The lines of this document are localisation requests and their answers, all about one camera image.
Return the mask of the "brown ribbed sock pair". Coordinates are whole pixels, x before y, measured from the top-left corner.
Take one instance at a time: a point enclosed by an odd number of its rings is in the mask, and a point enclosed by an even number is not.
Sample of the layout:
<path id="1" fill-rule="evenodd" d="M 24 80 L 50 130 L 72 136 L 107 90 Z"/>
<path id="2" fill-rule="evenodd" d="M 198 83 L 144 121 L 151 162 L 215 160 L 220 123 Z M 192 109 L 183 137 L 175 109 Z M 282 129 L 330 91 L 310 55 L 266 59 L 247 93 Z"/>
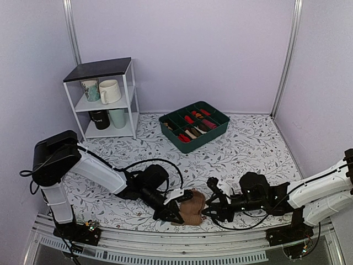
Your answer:
<path id="1" fill-rule="evenodd" d="M 192 189 L 193 197 L 189 200 L 186 200 L 180 205 L 180 215 L 184 222 L 182 224 L 178 224 L 172 222 L 171 224 L 174 226 L 180 225 L 191 225 L 191 226 L 199 226 L 202 224 L 201 212 L 205 207 L 205 196 L 196 189 Z"/>

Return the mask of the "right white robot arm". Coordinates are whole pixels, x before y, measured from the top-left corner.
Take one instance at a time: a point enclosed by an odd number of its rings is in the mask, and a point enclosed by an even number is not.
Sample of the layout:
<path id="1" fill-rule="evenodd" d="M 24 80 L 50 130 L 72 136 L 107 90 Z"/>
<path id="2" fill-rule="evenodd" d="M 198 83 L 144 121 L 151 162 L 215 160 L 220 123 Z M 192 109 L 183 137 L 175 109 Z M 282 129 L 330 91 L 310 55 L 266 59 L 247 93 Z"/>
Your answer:
<path id="1" fill-rule="evenodd" d="M 298 240 L 307 226 L 316 226 L 323 219 L 352 205 L 352 149 L 335 165 L 306 179 L 271 186 L 263 174 L 248 172 L 239 180 L 241 193 L 231 195 L 228 184 L 211 177 L 212 190 L 203 215 L 213 222 L 231 222 L 236 212 L 261 209 L 272 216 L 299 211 L 299 219 L 288 225 L 285 236 Z"/>

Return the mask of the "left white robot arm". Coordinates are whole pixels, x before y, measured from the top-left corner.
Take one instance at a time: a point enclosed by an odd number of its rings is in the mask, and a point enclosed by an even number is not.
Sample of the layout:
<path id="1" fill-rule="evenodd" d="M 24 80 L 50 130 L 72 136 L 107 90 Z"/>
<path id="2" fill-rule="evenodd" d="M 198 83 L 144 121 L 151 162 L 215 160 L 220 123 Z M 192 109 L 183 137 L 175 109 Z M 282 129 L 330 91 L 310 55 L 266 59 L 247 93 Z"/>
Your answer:
<path id="1" fill-rule="evenodd" d="M 80 144 L 74 131 L 67 130 L 35 145 L 32 178 L 42 190 L 61 231 L 71 240 L 82 235 L 82 228 L 74 221 L 62 185 L 68 172 L 85 177 L 121 199 L 141 199 L 154 210 L 154 220 L 183 224 L 176 203 L 184 195 L 183 189 L 161 192 L 159 187 L 169 181 L 168 172 L 155 159 L 150 162 L 143 171 L 118 169 Z"/>

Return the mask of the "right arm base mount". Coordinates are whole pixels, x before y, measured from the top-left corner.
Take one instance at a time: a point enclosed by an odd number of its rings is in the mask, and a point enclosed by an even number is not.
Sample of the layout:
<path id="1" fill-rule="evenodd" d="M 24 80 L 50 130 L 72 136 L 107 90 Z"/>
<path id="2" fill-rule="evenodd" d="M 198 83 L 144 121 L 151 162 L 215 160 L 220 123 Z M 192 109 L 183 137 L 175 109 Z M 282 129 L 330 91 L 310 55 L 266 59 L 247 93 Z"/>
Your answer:
<path id="1" fill-rule="evenodd" d="M 266 230 L 266 239 L 270 246 L 304 240 L 314 235 L 313 228 L 304 223 L 303 209 L 304 206 L 293 212 L 289 225 Z"/>

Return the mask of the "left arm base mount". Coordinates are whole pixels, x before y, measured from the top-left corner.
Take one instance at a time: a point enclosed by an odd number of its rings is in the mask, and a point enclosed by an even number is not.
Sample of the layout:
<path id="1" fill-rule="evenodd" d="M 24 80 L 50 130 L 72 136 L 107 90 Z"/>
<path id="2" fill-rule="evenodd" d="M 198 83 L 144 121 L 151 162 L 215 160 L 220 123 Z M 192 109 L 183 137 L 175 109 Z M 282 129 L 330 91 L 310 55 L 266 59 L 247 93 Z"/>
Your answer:
<path id="1" fill-rule="evenodd" d="M 78 224 L 76 217 L 71 206 L 72 218 L 64 223 L 59 223 L 55 214 L 52 217 L 55 224 L 53 234 L 61 239 L 70 242 L 78 242 L 86 245 L 97 246 L 100 240 L 101 229 L 94 225 L 92 222 L 89 225 Z"/>

